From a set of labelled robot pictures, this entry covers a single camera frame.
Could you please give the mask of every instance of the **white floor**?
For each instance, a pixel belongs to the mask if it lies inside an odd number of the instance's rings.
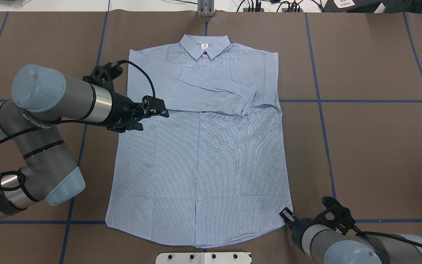
[[[0,11],[107,11],[109,0],[25,0],[26,4],[16,7],[12,1],[0,0]],[[235,12],[241,0],[215,0],[217,10]],[[262,2],[265,12],[275,12],[279,4]],[[312,0],[300,3],[304,12],[320,12]],[[248,7],[245,1],[240,9]],[[110,0],[110,10],[121,9],[129,11],[182,11],[196,10],[196,5],[174,0]]]

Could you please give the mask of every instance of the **striped shirt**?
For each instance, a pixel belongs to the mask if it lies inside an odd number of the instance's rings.
[[[149,74],[170,117],[144,119],[144,131],[119,135],[107,225],[198,248],[283,226],[278,213],[292,204],[278,54],[227,36],[185,35],[180,43],[131,50],[129,60]],[[127,86],[134,102],[151,93],[134,67]]]

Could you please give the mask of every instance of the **metal stand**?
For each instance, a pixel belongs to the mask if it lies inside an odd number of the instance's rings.
[[[214,13],[214,0],[198,0],[199,17],[213,17]]]

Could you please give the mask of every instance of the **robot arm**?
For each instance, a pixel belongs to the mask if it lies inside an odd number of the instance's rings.
[[[350,210],[335,198],[324,197],[322,203],[326,210],[314,219],[298,219],[287,207],[280,212],[292,230],[293,242],[315,263],[422,264],[422,237],[362,232]],[[346,236],[349,230],[356,236]]]
[[[0,143],[12,139],[27,165],[0,174],[0,219],[43,199],[52,206],[60,204],[84,190],[79,167],[55,124],[82,122],[123,133],[142,131],[143,118],[169,116],[152,82],[153,96],[140,103],[115,93],[113,80],[122,73],[122,63],[137,67],[127,60],[108,63],[95,67],[83,81],[37,65],[19,71],[12,99],[0,106],[0,135],[5,138]]]

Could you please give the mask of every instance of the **white mounting plate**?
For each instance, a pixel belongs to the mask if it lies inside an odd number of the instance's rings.
[[[251,256],[249,252],[161,253],[156,258],[156,264],[251,264]]]

